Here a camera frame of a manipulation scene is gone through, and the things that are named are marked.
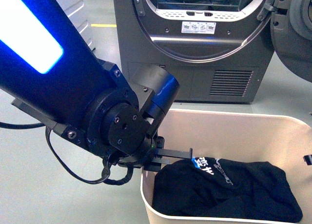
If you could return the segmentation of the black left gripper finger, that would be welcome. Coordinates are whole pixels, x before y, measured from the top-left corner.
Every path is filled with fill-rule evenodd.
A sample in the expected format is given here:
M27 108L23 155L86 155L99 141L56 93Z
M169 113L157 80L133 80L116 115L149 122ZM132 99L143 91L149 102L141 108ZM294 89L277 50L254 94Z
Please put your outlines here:
M156 155L170 157L170 158L192 159L193 149L190 148L189 151L178 151L178 150L158 148L156 149Z

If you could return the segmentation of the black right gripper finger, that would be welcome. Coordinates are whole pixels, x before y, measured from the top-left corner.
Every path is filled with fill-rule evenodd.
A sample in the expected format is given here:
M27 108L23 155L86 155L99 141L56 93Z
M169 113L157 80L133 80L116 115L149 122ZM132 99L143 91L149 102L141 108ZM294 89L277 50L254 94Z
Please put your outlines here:
M163 166L173 164L177 161L179 161L177 158L154 158L150 163L145 165L143 169L146 171L160 171Z

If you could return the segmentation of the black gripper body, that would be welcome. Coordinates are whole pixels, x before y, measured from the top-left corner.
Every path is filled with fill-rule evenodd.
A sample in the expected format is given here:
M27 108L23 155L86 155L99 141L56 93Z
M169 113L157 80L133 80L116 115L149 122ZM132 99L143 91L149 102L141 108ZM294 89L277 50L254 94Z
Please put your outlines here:
M117 164L121 167L142 168L154 158L161 158L156 155L156 149L164 148L164 138L155 135L152 139L145 138L133 155L122 157Z

